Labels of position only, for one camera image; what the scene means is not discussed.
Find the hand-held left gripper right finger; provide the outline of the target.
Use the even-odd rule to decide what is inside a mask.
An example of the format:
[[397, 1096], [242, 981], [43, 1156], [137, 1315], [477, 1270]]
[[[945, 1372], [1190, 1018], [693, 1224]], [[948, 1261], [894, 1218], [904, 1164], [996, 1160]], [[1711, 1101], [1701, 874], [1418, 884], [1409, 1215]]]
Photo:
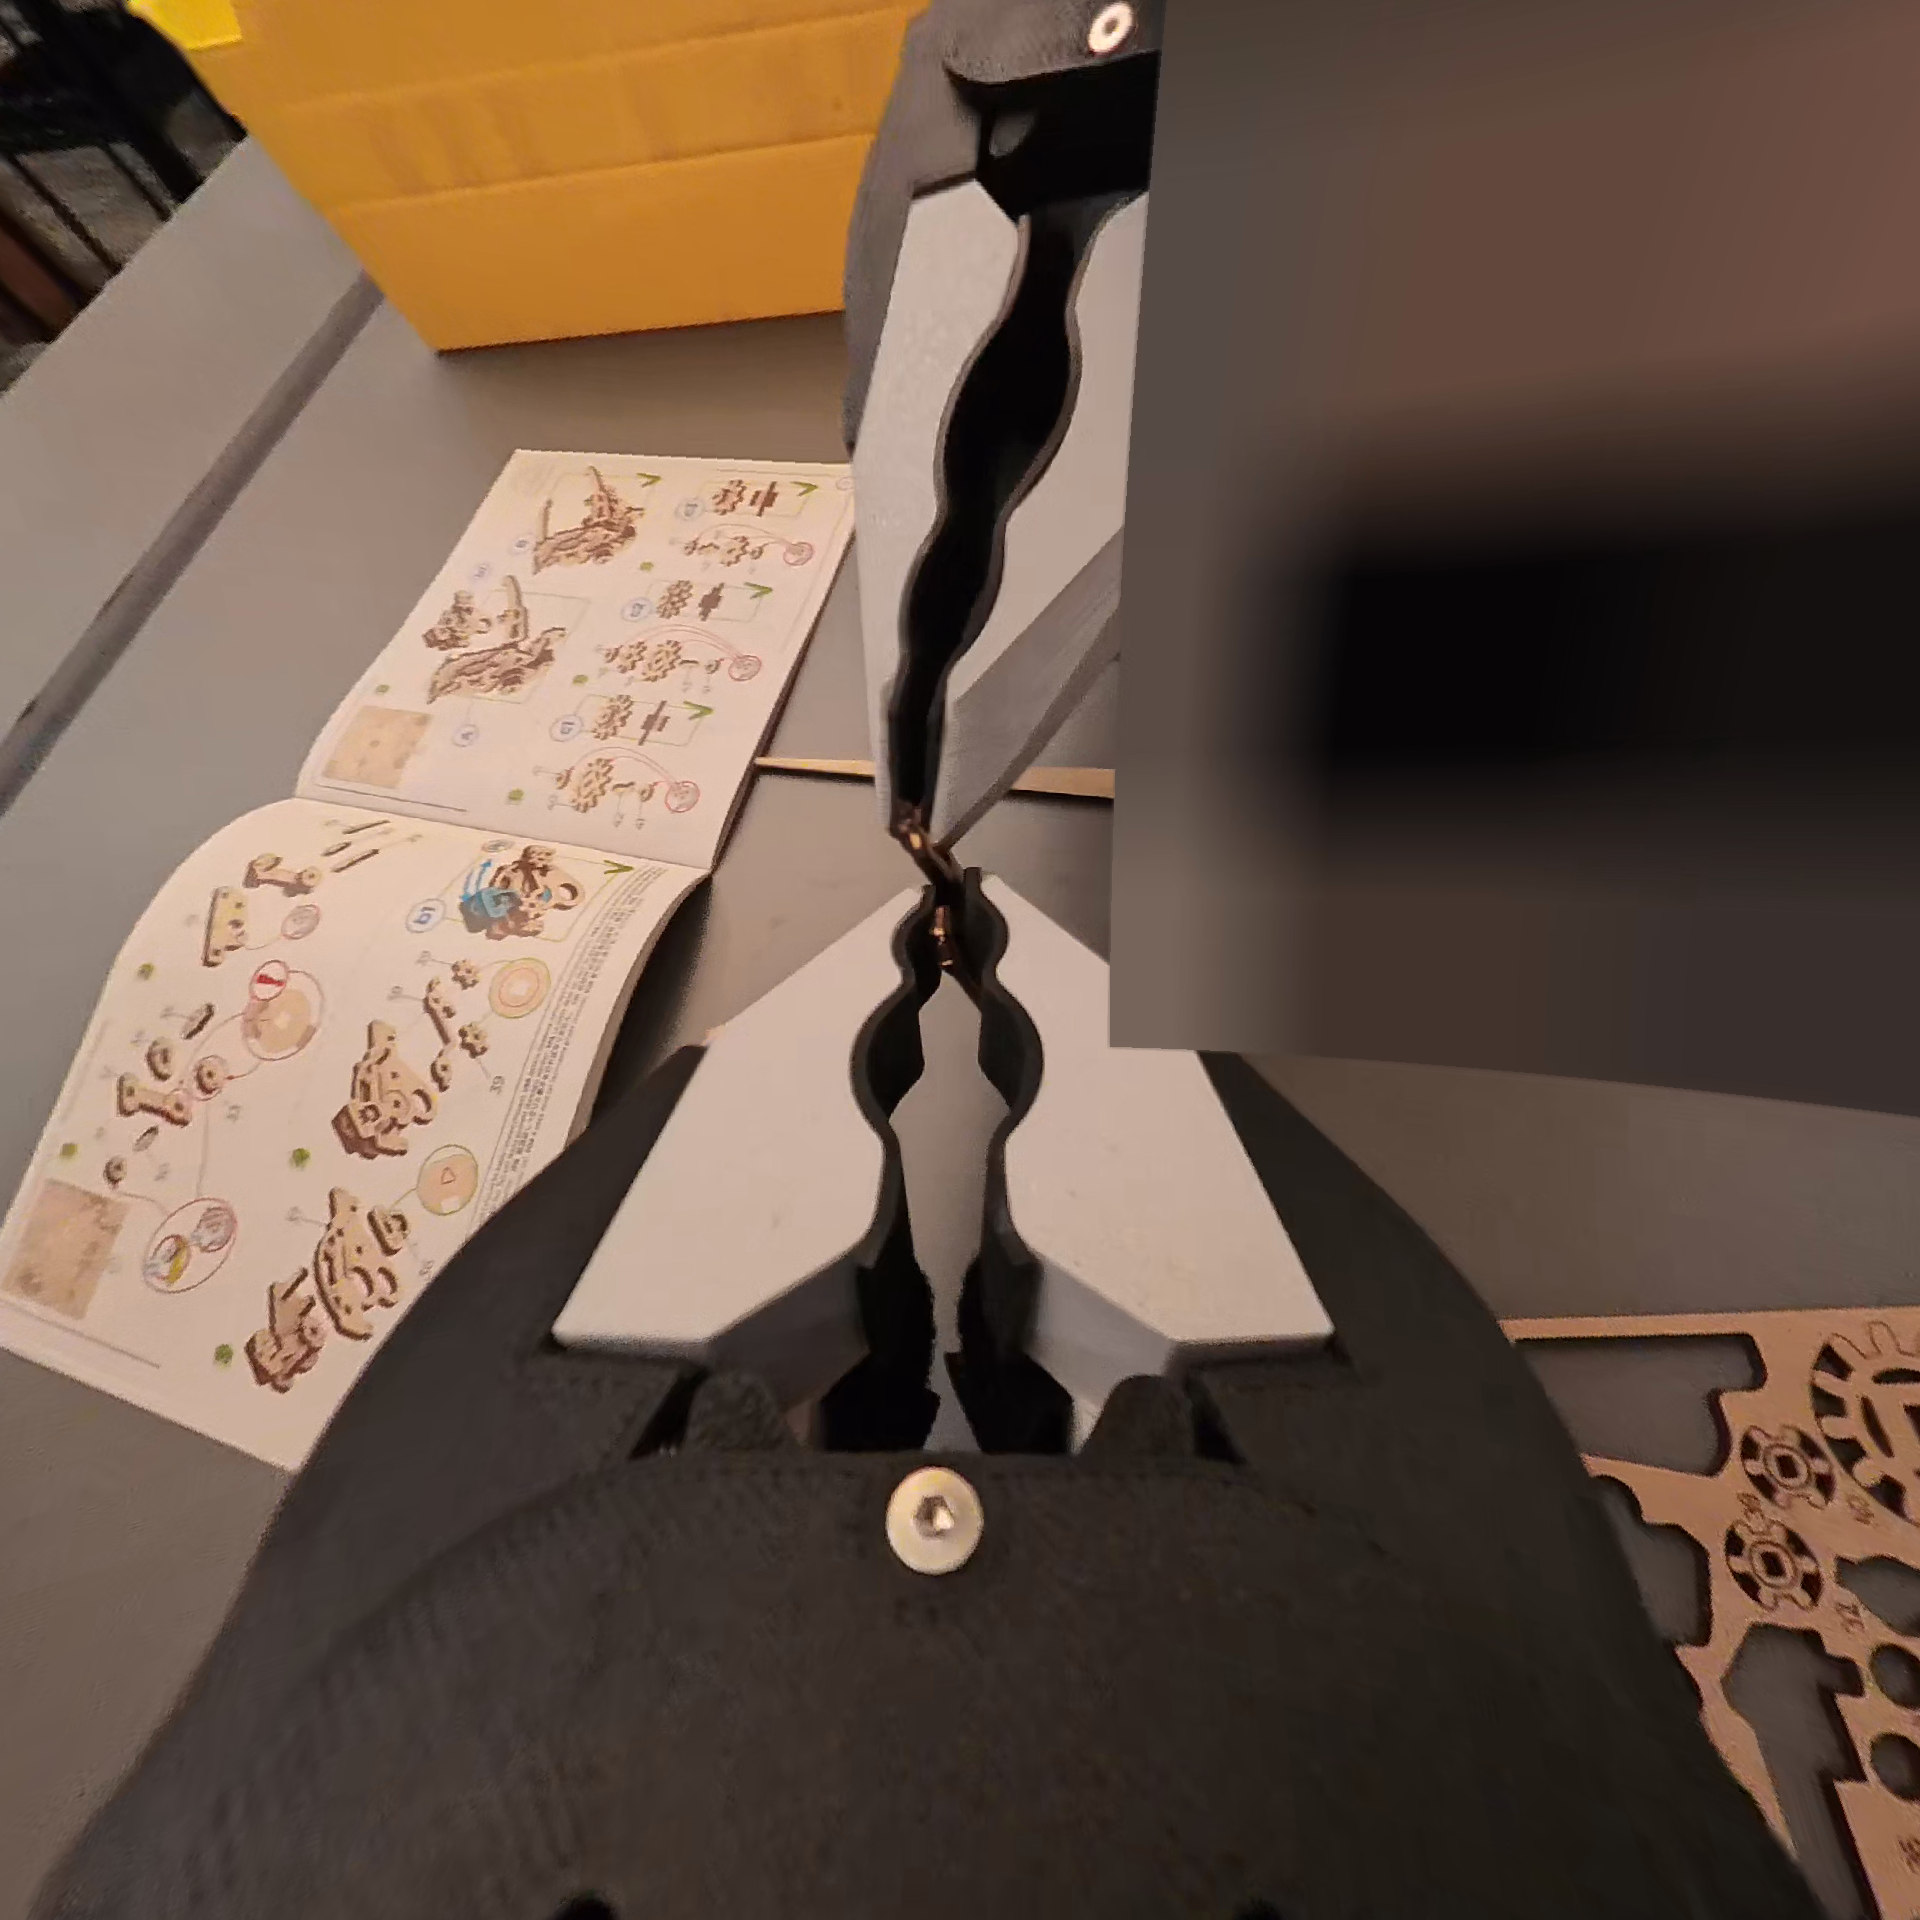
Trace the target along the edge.
[[1112, 968], [1002, 879], [996, 982], [1039, 1033], [1008, 1096], [1008, 1223], [1039, 1263], [1022, 1351], [1082, 1447], [1125, 1378], [1326, 1350], [1333, 1318], [1194, 1051], [1112, 1043]]

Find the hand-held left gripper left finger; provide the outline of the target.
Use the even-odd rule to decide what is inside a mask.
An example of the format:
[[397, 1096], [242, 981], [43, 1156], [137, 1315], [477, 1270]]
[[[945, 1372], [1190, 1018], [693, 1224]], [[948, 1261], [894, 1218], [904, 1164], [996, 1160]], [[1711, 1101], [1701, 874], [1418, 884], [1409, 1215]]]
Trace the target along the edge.
[[746, 1372], [836, 1451], [919, 1451], [921, 1263], [892, 1126], [919, 1079], [921, 892], [901, 892], [707, 1044], [558, 1344]]

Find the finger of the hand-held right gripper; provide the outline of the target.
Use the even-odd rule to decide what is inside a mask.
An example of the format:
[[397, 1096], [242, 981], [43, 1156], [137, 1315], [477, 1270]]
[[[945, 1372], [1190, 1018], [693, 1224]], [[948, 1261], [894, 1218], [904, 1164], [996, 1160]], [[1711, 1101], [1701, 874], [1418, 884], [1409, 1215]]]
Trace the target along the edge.
[[1145, 219], [1145, 198], [1119, 203], [1074, 272], [1066, 421], [1002, 518], [983, 630], [948, 677], [938, 844], [972, 831], [1116, 658]]
[[972, 825], [1031, 695], [1002, 659], [1039, 609], [1008, 561], [1028, 227], [972, 179], [919, 197], [852, 437], [868, 749], [885, 825]]

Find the small wooden connector part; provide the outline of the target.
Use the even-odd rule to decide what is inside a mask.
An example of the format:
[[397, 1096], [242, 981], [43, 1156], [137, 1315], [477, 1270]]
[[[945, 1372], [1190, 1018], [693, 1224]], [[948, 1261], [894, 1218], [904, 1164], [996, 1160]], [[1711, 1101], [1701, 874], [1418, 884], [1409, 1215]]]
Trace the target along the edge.
[[921, 805], [894, 805], [888, 831], [901, 851], [914, 863], [919, 874], [925, 879], [930, 912], [929, 912], [929, 943], [941, 959], [941, 970], [952, 974], [967, 993], [972, 990], [972, 970], [965, 942], [965, 868], [941, 844], [925, 818]]

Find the laser-cut wooden parts sheet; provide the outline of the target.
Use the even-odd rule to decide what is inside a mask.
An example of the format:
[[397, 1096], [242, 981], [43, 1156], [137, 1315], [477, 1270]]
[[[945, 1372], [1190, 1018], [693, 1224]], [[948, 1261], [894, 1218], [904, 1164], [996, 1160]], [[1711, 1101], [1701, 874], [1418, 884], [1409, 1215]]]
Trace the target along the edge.
[[1873, 1918], [1918, 1918], [1918, 1792], [1888, 1775], [1918, 1754], [1918, 1634], [1895, 1625], [1841, 1574], [1888, 1562], [1918, 1571], [1918, 1308], [1762, 1308], [1666, 1315], [1509, 1315], [1514, 1344], [1597, 1339], [1742, 1339], [1758, 1384], [1718, 1399], [1718, 1461], [1705, 1474], [1584, 1453], [1655, 1529], [1705, 1554], [1705, 1631], [1674, 1645], [1721, 1761], [1791, 1837], [1762, 1735], [1727, 1697], [1754, 1631], [1791, 1631], [1845, 1661], [1859, 1692], [1838, 1694], [1855, 1762], [1837, 1782], [1841, 1846]]

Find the thin wooden stick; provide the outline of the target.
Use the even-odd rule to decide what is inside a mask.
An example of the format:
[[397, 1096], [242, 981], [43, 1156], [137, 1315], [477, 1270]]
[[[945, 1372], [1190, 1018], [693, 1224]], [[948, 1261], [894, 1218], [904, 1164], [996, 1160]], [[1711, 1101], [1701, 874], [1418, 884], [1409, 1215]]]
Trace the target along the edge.
[[[756, 768], [790, 777], [877, 785], [877, 763], [867, 757], [761, 753]], [[1008, 793], [1114, 805], [1116, 781], [1112, 768], [1031, 768], [1012, 781]]]

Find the stack of yellow plastic bins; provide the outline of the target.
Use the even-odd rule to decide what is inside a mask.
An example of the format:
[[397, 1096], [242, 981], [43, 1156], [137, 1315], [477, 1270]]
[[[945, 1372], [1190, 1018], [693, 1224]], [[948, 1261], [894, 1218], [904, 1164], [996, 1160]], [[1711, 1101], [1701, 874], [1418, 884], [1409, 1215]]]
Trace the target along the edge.
[[133, 5], [430, 351], [833, 314], [919, 5]]

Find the illustrated instruction booklet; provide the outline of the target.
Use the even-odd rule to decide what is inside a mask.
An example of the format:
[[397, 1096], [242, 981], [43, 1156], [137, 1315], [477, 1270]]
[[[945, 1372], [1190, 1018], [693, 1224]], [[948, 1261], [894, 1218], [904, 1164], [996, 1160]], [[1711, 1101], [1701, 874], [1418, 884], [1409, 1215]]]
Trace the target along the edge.
[[5, 1350], [293, 1470], [576, 1139], [856, 530], [849, 463], [521, 452], [289, 800], [106, 978], [5, 1223]]

